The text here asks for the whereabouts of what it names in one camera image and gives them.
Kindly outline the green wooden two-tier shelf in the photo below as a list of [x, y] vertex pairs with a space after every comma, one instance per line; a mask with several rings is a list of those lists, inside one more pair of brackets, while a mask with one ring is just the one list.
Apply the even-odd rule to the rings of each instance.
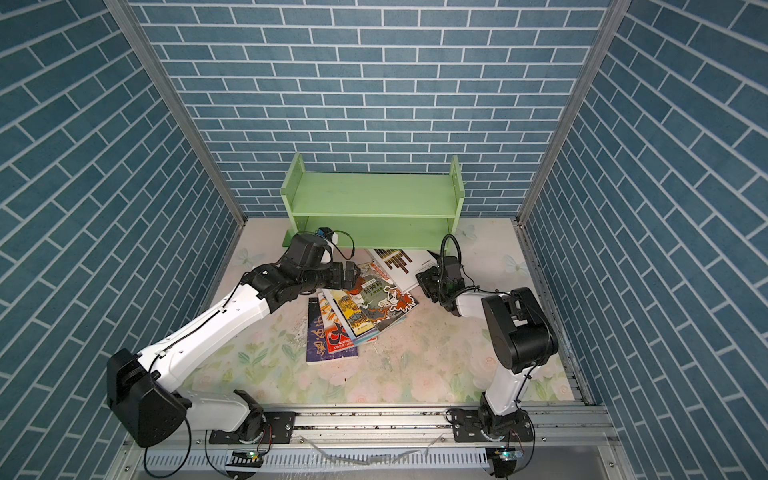
[[297, 153], [280, 189], [290, 227], [343, 230], [342, 248], [437, 250], [458, 226], [465, 199], [458, 159], [448, 174], [320, 173]]

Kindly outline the yellow red illustrated book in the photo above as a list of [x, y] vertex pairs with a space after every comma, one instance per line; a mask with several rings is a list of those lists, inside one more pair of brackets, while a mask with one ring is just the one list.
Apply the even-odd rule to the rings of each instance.
[[375, 322], [368, 318], [352, 295], [324, 289], [318, 300], [325, 340], [332, 353], [357, 347], [379, 335]]

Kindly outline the dark purple book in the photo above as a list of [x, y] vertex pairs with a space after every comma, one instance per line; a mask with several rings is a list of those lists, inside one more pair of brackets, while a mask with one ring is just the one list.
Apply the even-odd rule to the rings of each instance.
[[331, 345], [331, 333], [324, 326], [320, 301], [311, 298], [308, 303], [307, 351], [308, 363], [320, 363], [358, 356], [358, 349], [351, 343], [344, 343], [343, 335], [337, 335], [338, 343]]

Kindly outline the green red illustrated comic book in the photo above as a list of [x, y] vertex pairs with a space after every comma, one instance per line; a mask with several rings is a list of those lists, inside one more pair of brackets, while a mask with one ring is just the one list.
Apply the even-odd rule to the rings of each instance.
[[322, 290], [355, 345], [376, 338], [418, 306], [418, 301], [402, 292], [375, 262], [359, 264], [359, 268], [351, 290]]

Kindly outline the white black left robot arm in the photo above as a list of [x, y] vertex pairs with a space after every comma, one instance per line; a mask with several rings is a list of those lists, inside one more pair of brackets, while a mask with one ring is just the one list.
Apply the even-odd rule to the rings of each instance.
[[182, 384], [228, 341], [300, 295], [352, 289], [361, 270], [352, 261], [334, 261], [337, 238], [329, 228], [295, 234], [277, 262], [244, 273], [223, 300], [178, 331], [138, 353], [121, 349], [108, 360], [108, 407], [139, 447], [153, 447], [183, 425], [220, 431], [239, 443], [263, 439], [264, 410], [250, 394], [201, 394]]

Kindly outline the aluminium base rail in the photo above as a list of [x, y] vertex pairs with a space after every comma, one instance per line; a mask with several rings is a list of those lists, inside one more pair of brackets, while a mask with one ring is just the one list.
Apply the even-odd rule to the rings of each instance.
[[[272, 444], [352, 445], [361, 448], [376, 442], [415, 442], [438, 436], [453, 443], [514, 445], [603, 446], [619, 442], [603, 407], [576, 403], [541, 404], [495, 417], [486, 407], [296, 408], [267, 410]], [[192, 418], [163, 420], [152, 414], [134, 435], [142, 447], [162, 443], [179, 429], [231, 432], [235, 427], [205, 426]]]

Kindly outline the white book with brown bars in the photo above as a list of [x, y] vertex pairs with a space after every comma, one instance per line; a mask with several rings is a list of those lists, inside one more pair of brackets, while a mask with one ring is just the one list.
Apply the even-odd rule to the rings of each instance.
[[418, 286], [416, 275], [436, 266], [427, 250], [369, 249], [374, 262], [404, 293]]

